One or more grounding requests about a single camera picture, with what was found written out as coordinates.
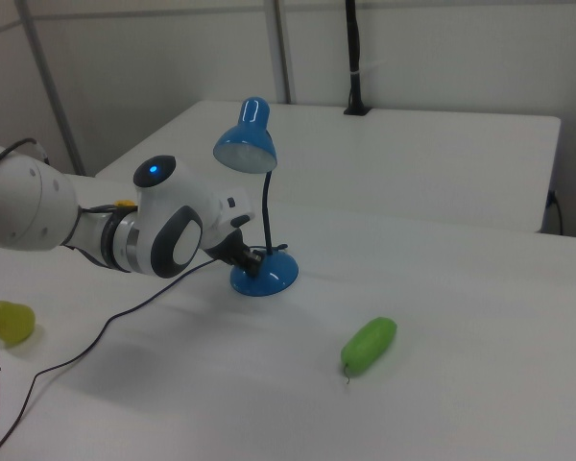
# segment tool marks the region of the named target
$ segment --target yellow pear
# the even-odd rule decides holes
[[[5,343],[20,343],[35,329],[35,312],[26,304],[0,301],[0,339]]]

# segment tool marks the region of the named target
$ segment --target black cable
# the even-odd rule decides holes
[[[559,205],[559,201],[557,200],[557,196],[553,198],[553,204],[557,207],[557,214],[559,215],[559,235],[564,234],[564,218],[561,215],[561,206]]]
[[[123,312],[120,312],[118,314],[113,315],[112,317],[110,317],[106,322],[105,325],[103,326],[103,328],[100,330],[100,333],[98,333],[98,336],[96,336],[96,339],[94,339],[94,341],[92,341],[92,343],[87,346],[87,348],[85,348],[85,350],[83,352],[81,352],[79,355],[75,356],[74,358],[71,358],[70,360],[67,360],[63,363],[60,363],[59,365],[56,365],[54,367],[50,367],[47,368],[45,370],[42,370],[40,372],[38,372],[35,377],[32,379],[32,384],[30,384],[30,389],[28,390],[28,395],[26,396],[26,399],[23,402],[23,405],[21,406],[21,410],[19,411],[19,415],[17,416],[17,418],[15,419],[14,423],[12,424],[11,428],[7,431],[7,433],[5,434],[5,436],[2,438],[2,440],[0,440],[0,448],[2,448],[2,446],[4,445],[4,443],[9,439],[9,437],[11,437],[12,433],[15,431],[15,429],[17,428],[17,426],[19,425],[19,423],[21,422],[21,419],[23,418],[23,413],[26,411],[26,407],[28,406],[28,401],[30,400],[30,396],[32,395],[32,391],[35,387],[35,383],[36,383],[36,379],[41,376],[44,375],[45,373],[49,373],[52,372],[54,370],[57,370],[58,368],[62,368],[65,367],[67,365],[70,365],[73,362],[76,362],[77,360],[83,358],[84,356],[86,356],[92,349],[94,349],[96,347],[96,345],[98,344],[98,342],[100,341],[100,339],[103,337],[103,335],[105,334],[105,331],[107,330],[108,326],[115,320],[118,319],[120,317],[123,317],[125,315],[128,314],[132,314],[133,312],[139,310],[141,307],[144,307],[145,305],[149,304],[150,302],[152,302],[153,300],[155,300],[158,296],[160,296],[161,294],[163,294],[165,291],[173,288],[176,284],[178,284],[180,281],[182,281],[183,279],[185,279],[187,276],[189,276],[190,274],[192,274],[193,272],[198,271],[199,269],[202,269],[204,266],[208,266],[209,264],[211,264],[212,262],[215,262],[216,259],[211,259],[208,262],[204,262],[203,264],[200,264],[198,266],[196,266],[193,269],[190,269],[189,271],[185,272],[184,274],[181,274],[179,277],[177,277],[175,280],[173,280],[171,283],[169,283],[168,285],[166,285],[164,288],[162,288],[160,291],[158,291],[157,293],[155,293],[151,298],[149,298],[148,300],[144,301],[141,304],[136,305],[135,307],[125,310]]]
[[[267,246],[262,246],[262,245],[251,245],[250,248],[256,248],[256,249],[262,249],[262,250],[266,250]],[[288,244],[287,243],[282,243],[277,245],[276,247],[271,247],[272,250],[275,250],[277,252],[281,251],[281,250],[285,250],[288,248]]]
[[[7,147],[4,151],[2,151],[0,153],[0,162],[4,159],[4,157],[6,157],[8,154],[10,154],[12,151],[14,151],[16,148],[18,148],[19,146],[23,146],[24,144],[27,144],[29,142],[36,144],[35,139],[33,139],[31,137],[26,137],[25,139],[21,139],[21,140],[15,142],[14,144],[12,144],[11,146]]]
[[[265,175],[265,185],[262,188],[262,225],[265,229],[265,244],[267,245],[267,255],[273,254],[273,245],[271,244],[271,225],[269,224],[269,208],[267,207],[270,182],[271,171]]]

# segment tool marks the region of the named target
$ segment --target white wall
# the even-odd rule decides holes
[[[262,0],[29,5],[87,174],[202,99],[283,98]]]
[[[18,20],[13,2],[0,0],[0,145],[34,137],[56,168],[73,173],[28,40],[22,26],[16,25]],[[30,147],[20,152],[36,157]]]
[[[576,5],[405,8],[410,3],[442,2],[369,2],[357,12],[366,103],[560,117],[552,186],[565,233],[576,235]],[[298,104],[347,103],[343,7],[340,0],[286,0]],[[556,229],[555,221],[546,220],[549,229]]]

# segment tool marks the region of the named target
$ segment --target lamp base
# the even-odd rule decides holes
[[[230,284],[242,295],[269,296],[292,285],[298,274],[299,265],[295,259],[274,250],[272,255],[265,255],[256,277],[250,277],[244,270],[233,267]]]

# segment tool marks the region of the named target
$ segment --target black pole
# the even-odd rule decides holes
[[[267,208],[267,198],[269,197],[269,182],[271,182],[271,171],[265,176],[265,185],[262,189],[262,225],[265,229],[265,245],[267,255],[273,254],[273,245],[271,244],[271,226],[269,224],[269,209]]]
[[[361,73],[358,62],[361,58],[361,43],[356,22],[355,0],[346,0],[346,22],[348,24],[348,55],[350,91],[348,108],[345,115],[367,115],[371,108],[366,108],[361,97]]]

